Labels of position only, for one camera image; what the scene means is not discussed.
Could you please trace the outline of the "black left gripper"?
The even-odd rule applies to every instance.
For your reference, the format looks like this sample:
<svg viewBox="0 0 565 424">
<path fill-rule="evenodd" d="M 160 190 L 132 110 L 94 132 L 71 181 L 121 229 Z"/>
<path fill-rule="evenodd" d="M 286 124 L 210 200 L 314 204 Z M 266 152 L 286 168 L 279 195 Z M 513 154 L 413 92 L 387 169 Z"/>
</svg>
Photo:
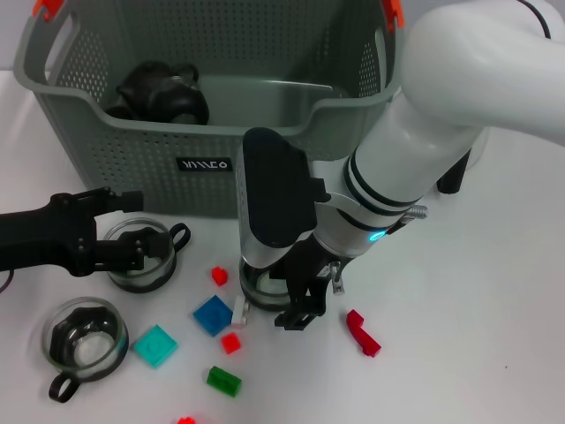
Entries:
<svg viewBox="0 0 565 424">
<path fill-rule="evenodd" d="M 56 265 L 72 276 L 94 271 L 141 270 L 151 231 L 123 232 L 97 241 L 95 217 L 101 211 L 142 211 L 141 191 L 118 194 L 110 187 L 51 196 L 35 210 L 1 215 L 1 270 Z"/>
</svg>

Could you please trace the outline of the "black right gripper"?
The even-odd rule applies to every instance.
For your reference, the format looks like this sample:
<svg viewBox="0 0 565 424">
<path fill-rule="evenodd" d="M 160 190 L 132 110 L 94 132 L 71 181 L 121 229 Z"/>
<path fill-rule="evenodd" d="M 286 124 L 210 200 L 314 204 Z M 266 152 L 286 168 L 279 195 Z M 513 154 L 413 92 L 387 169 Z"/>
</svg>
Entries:
<svg viewBox="0 0 565 424">
<path fill-rule="evenodd" d="M 340 261 L 311 235 L 269 268 L 271 280 L 286 280 L 290 296 L 290 308 L 275 318 L 276 327 L 301 331 L 326 313 L 328 287 L 334 294 L 344 293 Z"/>
</svg>

